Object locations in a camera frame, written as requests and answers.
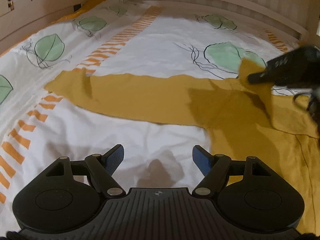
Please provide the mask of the light wooden bed frame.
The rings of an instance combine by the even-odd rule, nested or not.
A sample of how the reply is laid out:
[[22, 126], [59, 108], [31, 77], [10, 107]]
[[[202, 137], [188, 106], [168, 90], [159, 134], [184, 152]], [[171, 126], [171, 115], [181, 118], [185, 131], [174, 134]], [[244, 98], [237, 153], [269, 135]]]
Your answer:
[[[1, 0], [1, 51], [73, 11], [87, 0]], [[214, 11], [273, 31], [286, 40], [319, 45], [319, 0], [136, 0], [157, 6]]]

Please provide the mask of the mustard yellow knit sweater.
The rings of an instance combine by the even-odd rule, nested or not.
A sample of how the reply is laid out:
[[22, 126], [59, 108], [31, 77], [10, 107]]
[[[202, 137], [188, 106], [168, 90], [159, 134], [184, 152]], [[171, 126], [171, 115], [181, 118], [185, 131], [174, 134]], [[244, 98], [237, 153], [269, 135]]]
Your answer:
[[45, 89], [85, 110], [158, 124], [197, 126], [212, 152], [243, 160], [255, 155], [303, 197], [299, 231], [319, 233], [319, 135], [291, 96], [273, 95], [270, 84], [246, 78], [262, 68], [244, 59], [237, 79], [168, 78], [132, 74], [88, 76], [61, 72]]

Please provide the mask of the white leaf-print duvet cover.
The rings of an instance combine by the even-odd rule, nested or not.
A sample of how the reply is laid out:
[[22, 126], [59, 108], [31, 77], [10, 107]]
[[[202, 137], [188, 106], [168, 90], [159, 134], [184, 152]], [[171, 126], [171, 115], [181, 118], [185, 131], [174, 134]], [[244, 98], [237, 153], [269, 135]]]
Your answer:
[[125, 148], [116, 178], [131, 187], [193, 187], [191, 160], [204, 129], [111, 118], [48, 93], [64, 70], [89, 75], [235, 77], [244, 56], [265, 63], [291, 49], [273, 33], [225, 14], [102, 0], [15, 45], [1, 56], [1, 234], [17, 230], [16, 194], [56, 158], [81, 160]]

